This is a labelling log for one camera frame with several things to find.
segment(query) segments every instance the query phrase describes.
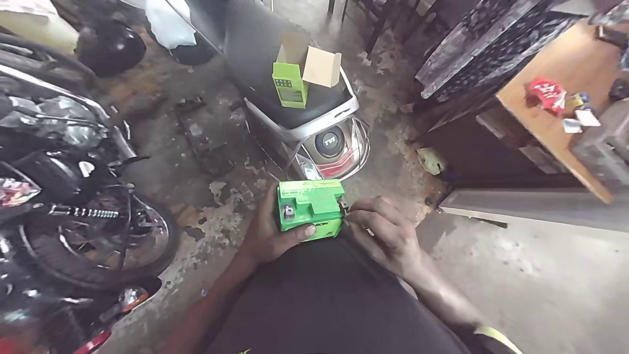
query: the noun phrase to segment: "hand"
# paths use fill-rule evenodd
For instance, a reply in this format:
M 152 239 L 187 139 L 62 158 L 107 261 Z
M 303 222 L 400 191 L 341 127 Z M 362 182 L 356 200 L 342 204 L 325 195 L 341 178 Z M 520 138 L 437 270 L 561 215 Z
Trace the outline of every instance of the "hand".
M 314 235 L 316 227 L 304 224 L 290 230 L 279 232 L 273 211 L 277 208 L 278 182 L 271 184 L 264 200 L 255 212 L 245 240 L 238 249 L 238 256 L 245 256 L 261 265 L 278 259 L 289 248 Z
M 355 202 L 345 220 L 369 255 L 407 282 L 415 279 L 422 262 L 429 260 L 417 241 L 415 220 L 403 215 L 386 197 Z

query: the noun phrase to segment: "suspension spring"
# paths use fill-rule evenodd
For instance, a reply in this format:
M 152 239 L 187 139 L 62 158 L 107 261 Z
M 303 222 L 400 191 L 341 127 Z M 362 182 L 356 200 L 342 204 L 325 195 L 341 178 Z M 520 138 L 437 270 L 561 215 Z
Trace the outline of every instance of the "suspension spring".
M 89 208 L 77 208 L 77 207 L 68 207 L 66 205 L 58 205 L 53 204 L 50 206 L 49 215 L 59 215 L 59 216 L 76 216 L 76 217 L 102 217 L 105 219 L 110 219 L 114 217 L 118 217 L 120 212 L 115 212 L 113 210 L 103 210 L 103 209 L 89 209 Z

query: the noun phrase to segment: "stained floor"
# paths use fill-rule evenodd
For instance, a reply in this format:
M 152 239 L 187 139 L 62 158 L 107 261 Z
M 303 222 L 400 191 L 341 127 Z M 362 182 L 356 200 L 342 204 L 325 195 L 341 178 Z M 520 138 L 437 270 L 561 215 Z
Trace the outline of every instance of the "stained floor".
M 366 57 L 362 52 L 371 26 L 355 1 L 350 0 L 343 23 L 343 1 L 337 1 L 331 17 L 327 6 L 320 0 L 274 1 L 277 13 L 305 27 L 321 47 L 343 54 L 343 68 L 360 101 L 358 115 L 371 124 L 369 161 L 343 183 L 349 202 L 381 193 L 402 194 L 418 204 L 425 197 L 438 199 L 444 186 L 415 156 L 416 122 L 399 111 L 417 95 L 417 63 L 408 53 L 422 52 L 421 40 L 402 49 L 387 33 Z M 238 95 L 222 59 L 185 67 L 147 43 L 154 54 L 150 60 L 108 88 L 123 103 L 134 95 L 164 92 L 157 111 L 131 121 L 134 143 L 152 158 L 132 166 L 129 178 L 171 208 L 183 235 L 177 258 L 161 276 L 163 289 L 114 327 L 100 354 L 159 352 L 178 316 L 230 261 L 272 180 L 247 135 L 243 113 L 228 109 Z M 207 106 L 187 117 L 191 131 L 209 147 L 229 144 L 225 153 L 235 162 L 234 170 L 218 180 L 199 168 L 173 115 L 177 100 L 195 94 Z M 436 213 L 420 225 L 418 236 L 446 276 L 525 353 L 629 351 L 627 242 L 561 229 L 512 225 L 505 230 Z
M 274 1 L 274 10 L 301 22 L 319 45 L 343 54 L 343 68 L 359 97 L 357 115 L 371 126 L 371 155 L 360 173 L 343 182 L 348 202 L 378 194 L 404 195 L 424 213 L 426 197 L 438 199 L 444 186 L 419 165 L 417 133 L 412 117 L 399 111 L 413 89 L 413 67 L 385 34 L 370 57 L 364 53 L 369 34 L 365 14 L 352 2 L 341 24 L 343 2 L 327 15 L 327 2 Z M 226 77 L 220 57 L 194 68 L 173 63 L 148 43 L 150 60 L 108 88 L 117 101 L 161 91 L 164 104 L 154 112 L 131 119 L 133 142 L 141 155 L 151 158 L 131 166 L 127 178 L 137 188 L 168 205 L 183 230 L 177 258 L 161 275 L 163 288 L 150 302 L 114 327 L 103 353 L 157 353 L 178 315 L 201 296 L 236 251 L 260 197 L 273 180 L 267 174 L 255 142 L 248 136 L 244 113 L 229 106 L 239 99 Z M 191 132 L 210 148 L 223 150 L 235 163 L 226 176 L 212 180 L 199 168 L 174 116 L 181 98 L 200 95 L 207 105 L 186 117 Z

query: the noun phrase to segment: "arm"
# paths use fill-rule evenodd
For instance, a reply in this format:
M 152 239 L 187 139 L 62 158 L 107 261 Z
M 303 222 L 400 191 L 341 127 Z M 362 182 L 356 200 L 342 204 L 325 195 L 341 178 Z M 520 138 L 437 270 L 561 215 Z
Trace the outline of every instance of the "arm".
M 315 234 L 306 224 L 277 232 L 273 210 L 277 205 L 277 183 L 271 185 L 247 229 L 242 245 L 208 294 L 192 306 L 170 335 L 163 354 L 197 353 L 208 328 L 225 314 L 236 290 L 259 266 L 276 260 L 289 248 Z
M 486 320 L 420 248 L 415 234 L 417 223 L 403 215 L 386 197 L 356 202 L 346 220 L 354 238 L 369 255 L 407 282 L 417 298 L 470 349 L 487 347 L 482 343 L 484 339 L 476 335 L 479 329 L 487 328 Z M 519 352 L 515 346 L 513 348 L 513 352 Z

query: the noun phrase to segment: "scooter seat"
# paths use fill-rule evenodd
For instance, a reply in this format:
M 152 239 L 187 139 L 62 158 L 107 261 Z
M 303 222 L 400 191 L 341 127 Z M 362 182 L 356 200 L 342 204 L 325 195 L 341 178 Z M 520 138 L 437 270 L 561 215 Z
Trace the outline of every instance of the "scooter seat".
M 260 1 L 228 3 L 224 56 L 236 85 L 275 123 L 292 129 L 340 106 L 352 96 L 341 78 L 332 88 L 311 84 L 306 109 L 282 107 L 272 73 L 284 32 L 305 33 Z

